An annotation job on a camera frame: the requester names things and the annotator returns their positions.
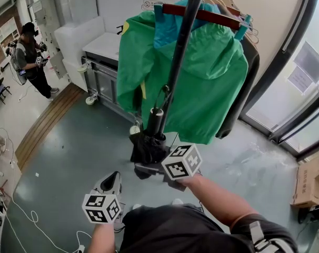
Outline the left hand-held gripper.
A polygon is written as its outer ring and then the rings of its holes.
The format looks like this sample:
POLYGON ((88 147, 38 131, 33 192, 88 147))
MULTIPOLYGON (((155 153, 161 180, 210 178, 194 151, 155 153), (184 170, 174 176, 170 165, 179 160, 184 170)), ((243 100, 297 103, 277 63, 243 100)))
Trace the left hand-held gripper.
POLYGON ((98 180, 86 194, 82 209, 91 223, 122 222, 122 179, 118 171, 98 180))

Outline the white cabinet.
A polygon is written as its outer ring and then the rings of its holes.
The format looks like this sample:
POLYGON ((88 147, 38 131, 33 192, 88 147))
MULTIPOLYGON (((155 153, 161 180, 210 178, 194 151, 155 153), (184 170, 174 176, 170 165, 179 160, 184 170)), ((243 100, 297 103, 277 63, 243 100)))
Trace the white cabinet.
POLYGON ((104 34, 105 27, 102 17, 96 17, 77 27, 72 23, 55 30, 59 48, 63 55, 62 62, 71 82, 87 91, 85 76, 78 69, 82 66, 82 57, 85 56, 83 47, 104 34))

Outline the black glass door frame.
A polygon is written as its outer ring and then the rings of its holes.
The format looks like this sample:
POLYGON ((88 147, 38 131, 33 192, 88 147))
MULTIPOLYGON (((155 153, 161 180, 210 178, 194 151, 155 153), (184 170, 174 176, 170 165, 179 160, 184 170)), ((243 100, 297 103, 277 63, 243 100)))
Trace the black glass door frame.
POLYGON ((305 41, 319 54, 319 0, 300 0, 290 31, 241 113, 242 121, 297 161, 319 151, 319 81, 302 94, 287 80, 305 41))

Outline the black umbrella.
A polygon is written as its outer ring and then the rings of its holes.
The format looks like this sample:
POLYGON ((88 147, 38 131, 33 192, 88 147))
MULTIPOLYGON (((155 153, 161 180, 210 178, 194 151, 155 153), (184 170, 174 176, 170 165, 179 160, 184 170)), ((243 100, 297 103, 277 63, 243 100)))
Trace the black umbrella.
POLYGON ((164 101, 161 105, 155 101, 150 109, 146 127, 135 124, 129 131, 129 139, 133 144, 130 161, 134 163, 134 172, 141 180, 162 174, 161 162, 169 153, 166 136, 160 127, 165 114, 163 107, 171 95, 170 88, 163 86, 159 94, 164 94, 164 101))

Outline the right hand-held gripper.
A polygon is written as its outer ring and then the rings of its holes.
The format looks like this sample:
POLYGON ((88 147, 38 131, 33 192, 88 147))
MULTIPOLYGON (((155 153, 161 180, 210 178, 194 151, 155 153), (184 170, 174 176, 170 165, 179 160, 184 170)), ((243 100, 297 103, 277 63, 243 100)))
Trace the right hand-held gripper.
POLYGON ((203 160, 196 144, 178 145, 160 162, 145 164, 135 163, 134 171, 140 179, 147 179, 157 174, 163 176, 163 182, 171 188, 185 191, 186 186, 180 179, 193 177, 203 160))

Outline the black clothes rack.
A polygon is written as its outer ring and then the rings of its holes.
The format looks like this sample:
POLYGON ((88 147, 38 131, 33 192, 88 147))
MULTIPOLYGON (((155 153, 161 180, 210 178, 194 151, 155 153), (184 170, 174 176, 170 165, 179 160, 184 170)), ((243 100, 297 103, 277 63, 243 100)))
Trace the black clothes rack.
MULTIPOLYGON (((187 4, 185 6, 187 6, 187 5, 189 5, 189 6, 193 5, 194 7, 199 6, 199 9, 206 10, 204 7, 204 4, 203 4, 203 0, 188 0, 187 4)), ((228 10, 226 10, 223 6, 220 6, 220 12, 218 14, 229 16, 229 17, 233 18, 233 15, 228 10)), ((182 69, 183 59, 185 57, 186 50, 188 47, 188 42, 189 42, 190 38, 191 38, 191 33, 190 33, 188 38, 183 38, 181 36, 180 38, 177 38, 177 40, 176 40, 176 45, 175 45, 175 50, 173 53, 173 58, 172 58, 172 62, 171 62, 171 68, 170 68, 170 73, 168 76, 168 81, 167 81, 167 83, 165 83, 165 85, 170 88, 171 95, 168 97, 167 103, 163 107, 163 111, 165 112, 165 114, 163 115, 163 119, 162 119, 162 123, 161 123, 161 127, 160 127, 162 132, 164 131, 168 112, 169 112, 170 106, 173 102, 174 93, 175 93, 176 86, 177 86, 177 80, 178 80, 178 77, 179 77, 181 69, 182 69)))

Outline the grey metal lockers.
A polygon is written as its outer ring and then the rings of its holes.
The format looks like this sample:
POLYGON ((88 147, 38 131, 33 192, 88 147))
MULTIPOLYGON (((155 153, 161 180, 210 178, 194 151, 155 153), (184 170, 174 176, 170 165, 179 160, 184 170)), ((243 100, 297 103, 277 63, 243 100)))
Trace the grey metal lockers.
POLYGON ((43 43, 47 46, 49 61, 57 77, 67 74, 63 64, 63 55, 54 32, 60 28, 54 0, 37 0, 31 6, 34 21, 38 26, 43 43))

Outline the cardboard box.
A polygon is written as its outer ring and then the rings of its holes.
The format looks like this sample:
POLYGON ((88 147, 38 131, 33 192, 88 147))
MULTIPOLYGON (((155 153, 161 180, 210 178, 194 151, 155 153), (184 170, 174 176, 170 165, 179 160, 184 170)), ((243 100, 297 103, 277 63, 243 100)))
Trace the cardboard box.
POLYGON ((319 205, 319 156, 298 167, 291 201, 291 206, 297 208, 316 205, 319 205))

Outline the white poster board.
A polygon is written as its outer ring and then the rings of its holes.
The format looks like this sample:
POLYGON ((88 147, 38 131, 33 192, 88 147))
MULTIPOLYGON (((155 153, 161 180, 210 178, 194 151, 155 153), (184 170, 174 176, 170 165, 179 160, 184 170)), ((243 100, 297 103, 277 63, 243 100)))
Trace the white poster board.
POLYGON ((0 45, 3 51, 7 48, 9 42, 19 38, 19 30, 17 28, 15 18, 12 17, 4 25, 0 27, 0 45))

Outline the red wooden clip hanger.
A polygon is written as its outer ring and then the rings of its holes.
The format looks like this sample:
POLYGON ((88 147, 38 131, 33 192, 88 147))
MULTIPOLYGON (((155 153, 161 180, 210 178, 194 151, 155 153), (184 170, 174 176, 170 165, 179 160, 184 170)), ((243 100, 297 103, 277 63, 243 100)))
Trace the red wooden clip hanger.
POLYGON ((221 26, 229 27, 235 30, 235 38, 242 40, 248 30, 250 30, 251 17, 247 16, 244 21, 240 21, 229 16, 213 13, 203 9, 199 9, 199 6, 193 5, 175 5, 175 4, 155 4, 154 5, 155 19, 158 23, 165 23, 165 16, 175 15, 182 17, 182 23, 178 30, 177 38, 181 36, 188 38, 193 30, 195 20, 204 23, 214 23, 221 26))

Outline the grey metal wheeled cart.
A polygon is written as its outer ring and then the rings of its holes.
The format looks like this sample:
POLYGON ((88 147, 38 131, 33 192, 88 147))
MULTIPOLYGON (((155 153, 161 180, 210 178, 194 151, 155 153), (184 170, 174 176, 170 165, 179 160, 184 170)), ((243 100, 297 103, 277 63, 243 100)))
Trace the grey metal wheeled cart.
POLYGON ((100 102, 123 118, 133 123, 129 133, 141 130, 141 119, 122 109, 117 101, 117 71, 121 36, 105 32, 82 48, 82 66, 87 90, 90 94, 88 103, 100 102))

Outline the white paper notice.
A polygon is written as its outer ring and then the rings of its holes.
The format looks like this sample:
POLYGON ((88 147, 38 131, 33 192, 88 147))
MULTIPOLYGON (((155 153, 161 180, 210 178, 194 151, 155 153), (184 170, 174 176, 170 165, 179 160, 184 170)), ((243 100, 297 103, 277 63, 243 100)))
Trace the white paper notice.
POLYGON ((289 75, 287 80, 302 94, 304 94, 313 83, 312 79, 298 66, 289 75))

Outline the dark grey hoodie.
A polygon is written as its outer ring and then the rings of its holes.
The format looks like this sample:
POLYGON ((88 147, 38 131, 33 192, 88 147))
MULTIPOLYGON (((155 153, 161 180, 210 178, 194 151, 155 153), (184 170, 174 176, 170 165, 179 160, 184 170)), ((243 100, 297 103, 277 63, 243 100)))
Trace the dark grey hoodie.
POLYGON ((215 135, 218 139, 223 139, 230 134, 252 90, 260 65, 260 55, 258 50, 248 36, 244 36, 241 40, 241 45, 248 62, 247 76, 220 129, 215 135))

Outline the grey paper notice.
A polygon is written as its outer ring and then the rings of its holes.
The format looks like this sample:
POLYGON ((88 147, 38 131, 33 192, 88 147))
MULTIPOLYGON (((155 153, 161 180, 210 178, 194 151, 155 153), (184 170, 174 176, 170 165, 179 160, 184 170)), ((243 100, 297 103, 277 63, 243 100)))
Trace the grey paper notice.
POLYGON ((303 44, 294 62, 313 82, 319 81, 319 54, 307 41, 303 44))

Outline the grey backpack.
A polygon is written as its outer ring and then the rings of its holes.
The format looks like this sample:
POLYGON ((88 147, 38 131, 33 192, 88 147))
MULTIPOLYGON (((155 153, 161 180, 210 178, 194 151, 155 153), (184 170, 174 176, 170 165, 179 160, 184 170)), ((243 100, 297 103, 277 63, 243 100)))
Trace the grey backpack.
POLYGON ((19 68, 19 64, 16 58, 15 50, 17 47, 17 43, 18 40, 13 40, 8 44, 9 54, 11 55, 11 64, 17 74, 18 80, 21 85, 24 85, 27 81, 27 78, 24 76, 23 73, 21 73, 21 69, 19 68))

